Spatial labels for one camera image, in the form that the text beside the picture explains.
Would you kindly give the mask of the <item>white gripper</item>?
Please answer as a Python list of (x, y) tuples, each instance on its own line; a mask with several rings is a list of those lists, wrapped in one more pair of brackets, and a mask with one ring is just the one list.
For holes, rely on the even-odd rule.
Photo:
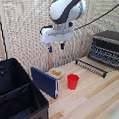
[[(40, 30), (40, 41), (44, 44), (59, 42), (61, 40), (71, 39), (73, 36), (73, 28), (68, 27), (65, 29), (55, 30), (53, 26), (45, 26)], [(65, 49), (66, 43), (61, 43), (61, 49)], [(52, 53), (52, 45), (48, 47), (49, 53)]]

